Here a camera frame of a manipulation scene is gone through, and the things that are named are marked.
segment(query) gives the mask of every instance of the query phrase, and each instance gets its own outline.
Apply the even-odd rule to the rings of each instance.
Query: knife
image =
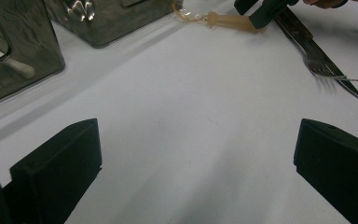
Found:
[[[323,50],[315,43],[315,41],[313,41],[312,33],[288,7],[286,7],[282,13],[277,15],[274,20],[286,36],[296,41],[303,50],[311,49],[313,52],[321,55],[324,62],[328,64],[328,68],[334,71],[336,77],[345,77],[338,67],[327,57]],[[335,79],[335,81],[358,98],[358,90],[351,84],[350,79]]]

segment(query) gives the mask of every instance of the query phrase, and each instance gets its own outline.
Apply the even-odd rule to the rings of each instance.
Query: metal container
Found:
[[[171,12],[167,0],[45,0],[49,16],[94,48]]]
[[[0,100],[65,63],[42,0],[0,0]]]

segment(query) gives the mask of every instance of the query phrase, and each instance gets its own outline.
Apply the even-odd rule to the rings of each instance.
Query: metal fork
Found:
[[[300,39],[297,40],[297,42],[305,51],[305,64],[312,74],[321,77],[329,77],[334,80],[358,81],[358,79],[347,78],[342,72],[337,71],[333,62],[326,57],[317,45],[313,45],[311,42],[307,41],[307,39]]]

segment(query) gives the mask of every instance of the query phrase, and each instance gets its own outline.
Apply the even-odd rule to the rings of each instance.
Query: utensil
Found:
[[[275,18],[275,21],[286,36],[297,42],[304,50],[305,64],[312,74],[334,79],[345,90],[358,98],[358,90],[351,84],[351,81],[358,81],[358,79],[347,78],[339,70],[324,51],[313,41],[312,33],[288,7]]]

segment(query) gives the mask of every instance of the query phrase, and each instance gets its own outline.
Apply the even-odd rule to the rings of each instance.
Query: white surface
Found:
[[[185,6],[236,14],[233,2]],[[358,3],[292,10],[358,78]],[[358,100],[310,74],[275,23],[251,35],[172,14],[105,49],[54,28],[65,70],[0,104],[2,185],[55,133],[97,118],[103,170],[67,223],[348,223],[293,155],[301,119],[358,136]]]

